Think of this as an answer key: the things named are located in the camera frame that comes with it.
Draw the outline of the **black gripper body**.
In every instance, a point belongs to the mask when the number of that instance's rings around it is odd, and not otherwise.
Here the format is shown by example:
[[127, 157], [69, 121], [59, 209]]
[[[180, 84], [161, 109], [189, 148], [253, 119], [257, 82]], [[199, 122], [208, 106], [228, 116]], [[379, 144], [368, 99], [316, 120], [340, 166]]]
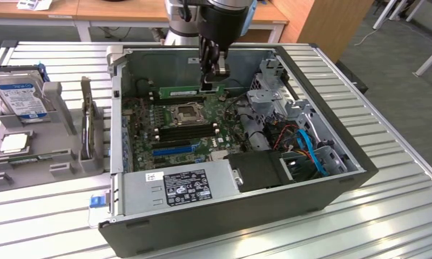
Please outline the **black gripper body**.
[[199, 34], [219, 45], [231, 45], [241, 34], [248, 8], [228, 10], [201, 6], [196, 20]]

